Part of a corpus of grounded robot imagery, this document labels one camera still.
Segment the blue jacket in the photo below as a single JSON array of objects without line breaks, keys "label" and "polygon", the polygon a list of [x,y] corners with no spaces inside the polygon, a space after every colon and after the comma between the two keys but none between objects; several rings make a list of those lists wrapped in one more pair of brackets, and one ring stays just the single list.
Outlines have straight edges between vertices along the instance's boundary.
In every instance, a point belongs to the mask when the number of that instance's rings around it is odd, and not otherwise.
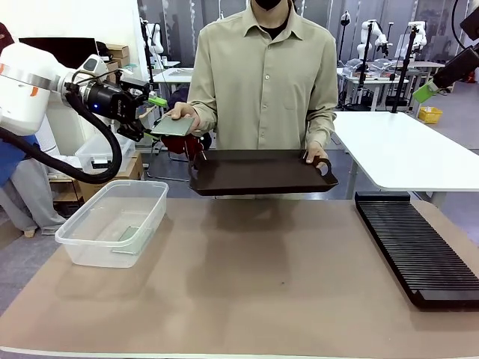
[{"label": "blue jacket", "polygon": [[[23,137],[30,144],[38,144],[37,138],[32,136]],[[8,181],[16,170],[16,166],[25,158],[25,152],[15,146],[0,140],[0,187]]]}]

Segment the hand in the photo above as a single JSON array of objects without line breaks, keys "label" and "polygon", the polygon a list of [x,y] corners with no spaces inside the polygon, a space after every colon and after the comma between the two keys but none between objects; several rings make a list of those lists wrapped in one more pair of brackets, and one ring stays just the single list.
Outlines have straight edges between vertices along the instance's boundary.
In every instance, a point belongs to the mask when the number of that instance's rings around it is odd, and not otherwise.
[{"label": "hand", "polygon": [[196,113],[193,106],[188,103],[177,102],[174,105],[174,108],[171,111],[168,111],[165,116],[171,116],[172,120],[179,120],[183,117],[193,117],[195,120],[193,121],[192,126],[189,128],[188,133],[196,131],[200,126],[200,117]]},{"label": "hand", "polygon": [[[314,158],[319,157],[320,159],[328,159],[328,154],[325,150],[323,150],[323,146],[319,142],[311,141],[308,144],[308,157],[306,158],[306,163],[312,164],[314,162]],[[326,163],[320,162],[317,168],[321,168],[322,166],[326,166]]]}]

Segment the person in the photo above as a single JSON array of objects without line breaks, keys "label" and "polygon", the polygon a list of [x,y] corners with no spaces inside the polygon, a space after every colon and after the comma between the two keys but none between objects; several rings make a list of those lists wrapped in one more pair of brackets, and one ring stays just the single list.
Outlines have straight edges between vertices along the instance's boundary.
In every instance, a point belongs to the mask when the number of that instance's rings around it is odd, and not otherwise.
[{"label": "person", "polygon": [[[0,23],[0,54],[12,43],[10,33]],[[34,135],[23,138],[38,145]],[[38,227],[44,235],[55,234],[65,222],[53,208],[45,166],[3,140],[0,140],[0,206],[27,238],[33,237]]]},{"label": "person", "polygon": [[219,150],[302,150],[327,158],[338,103],[336,45],[291,0],[251,0],[203,28],[188,102],[167,114],[216,130]]}]

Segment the beige shirt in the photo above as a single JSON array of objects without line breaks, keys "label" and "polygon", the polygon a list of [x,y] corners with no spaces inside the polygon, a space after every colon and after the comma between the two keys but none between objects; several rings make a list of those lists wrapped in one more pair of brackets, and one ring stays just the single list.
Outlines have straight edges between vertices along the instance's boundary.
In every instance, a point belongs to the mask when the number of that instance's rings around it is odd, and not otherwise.
[{"label": "beige shirt", "polygon": [[273,41],[251,7],[213,22],[200,32],[189,103],[220,150],[325,146],[338,103],[335,39],[294,10]]}]

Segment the shirt collar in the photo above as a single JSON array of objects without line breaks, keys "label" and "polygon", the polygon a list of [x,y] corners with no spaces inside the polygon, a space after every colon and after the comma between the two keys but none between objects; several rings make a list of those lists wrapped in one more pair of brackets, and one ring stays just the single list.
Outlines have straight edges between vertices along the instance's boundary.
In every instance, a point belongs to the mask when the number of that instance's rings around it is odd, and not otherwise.
[{"label": "shirt collar", "polygon": [[[253,27],[260,28],[256,18],[254,17],[251,5],[248,5],[245,12],[243,13],[242,21],[243,36],[246,36],[248,31]],[[302,30],[302,20],[301,17],[295,12],[294,8],[291,8],[290,17],[287,21],[286,31],[294,33],[298,39],[303,40],[304,35]]]}]

